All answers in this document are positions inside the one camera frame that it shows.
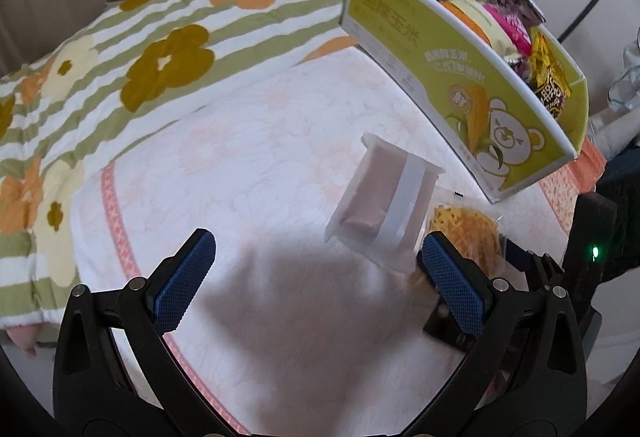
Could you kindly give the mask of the cream orange snack bag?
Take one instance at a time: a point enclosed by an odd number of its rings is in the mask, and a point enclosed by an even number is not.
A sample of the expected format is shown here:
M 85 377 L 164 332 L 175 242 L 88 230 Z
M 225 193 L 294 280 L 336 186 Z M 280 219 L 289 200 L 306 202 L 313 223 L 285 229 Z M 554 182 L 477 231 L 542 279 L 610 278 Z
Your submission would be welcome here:
M 518 52 L 498 21 L 477 0 L 441 0 L 439 3 L 485 41 L 499 56 Z

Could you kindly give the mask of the orange waffle snack pack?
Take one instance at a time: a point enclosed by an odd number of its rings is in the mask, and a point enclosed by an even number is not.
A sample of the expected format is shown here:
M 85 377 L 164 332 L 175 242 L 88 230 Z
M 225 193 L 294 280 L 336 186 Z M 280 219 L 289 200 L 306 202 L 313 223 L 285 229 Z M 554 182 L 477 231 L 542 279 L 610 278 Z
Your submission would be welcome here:
M 427 221 L 426 232 L 442 232 L 455 249 L 471 259 L 489 278 L 503 270 L 498 223 L 471 207 L 438 205 Z

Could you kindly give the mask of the yellow chocolate snack bag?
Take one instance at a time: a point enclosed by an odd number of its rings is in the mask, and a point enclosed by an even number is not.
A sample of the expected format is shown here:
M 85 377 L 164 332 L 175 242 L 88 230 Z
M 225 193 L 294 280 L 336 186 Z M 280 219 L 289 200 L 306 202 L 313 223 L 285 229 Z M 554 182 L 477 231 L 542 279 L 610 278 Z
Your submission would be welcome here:
M 528 63 L 530 88 L 546 110 L 558 119 L 570 97 L 570 85 L 543 33 L 535 36 Z

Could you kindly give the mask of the translucent brown powder pouch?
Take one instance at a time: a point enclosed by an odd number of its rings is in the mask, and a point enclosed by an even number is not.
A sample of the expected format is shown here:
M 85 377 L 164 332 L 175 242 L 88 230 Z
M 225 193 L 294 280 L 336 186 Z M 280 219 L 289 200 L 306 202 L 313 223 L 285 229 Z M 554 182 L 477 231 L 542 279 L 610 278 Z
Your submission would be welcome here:
M 418 242 L 444 170 L 376 134 L 364 134 L 360 160 L 324 237 L 387 270 L 416 269 Z

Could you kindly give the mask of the pink strawberry rice snack bag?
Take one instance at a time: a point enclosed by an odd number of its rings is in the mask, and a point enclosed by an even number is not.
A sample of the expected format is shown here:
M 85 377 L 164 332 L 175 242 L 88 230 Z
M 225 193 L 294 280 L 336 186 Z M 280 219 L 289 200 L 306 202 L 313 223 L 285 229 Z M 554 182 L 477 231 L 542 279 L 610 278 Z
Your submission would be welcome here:
M 533 47 L 532 40 L 521 18 L 511 10 L 498 6 L 498 4 L 485 2 L 483 7 L 502 27 L 506 36 L 510 38 L 515 48 L 518 49 L 518 52 L 523 56 L 530 56 Z

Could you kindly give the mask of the floral striped quilt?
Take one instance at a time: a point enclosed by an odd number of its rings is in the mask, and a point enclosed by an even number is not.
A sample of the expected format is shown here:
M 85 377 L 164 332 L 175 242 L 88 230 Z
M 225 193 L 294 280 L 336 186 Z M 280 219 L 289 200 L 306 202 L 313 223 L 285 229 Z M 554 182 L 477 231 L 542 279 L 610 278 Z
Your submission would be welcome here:
M 1 325 L 57 324 L 78 280 L 70 205 L 119 155 L 346 45 L 343 0 L 125 0 L 1 81 Z

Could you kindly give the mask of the green cardboard box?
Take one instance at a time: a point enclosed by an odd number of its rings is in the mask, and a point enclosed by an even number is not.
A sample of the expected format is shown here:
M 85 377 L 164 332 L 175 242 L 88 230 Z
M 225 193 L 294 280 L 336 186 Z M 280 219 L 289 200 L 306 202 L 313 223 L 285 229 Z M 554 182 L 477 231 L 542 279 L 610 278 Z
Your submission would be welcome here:
M 570 87 L 558 117 L 438 0 L 345 0 L 341 26 L 434 124 L 488 200 L 500 201 L 577 160 L 586 137 L 587 84 L 552 35 L 547 44 Z

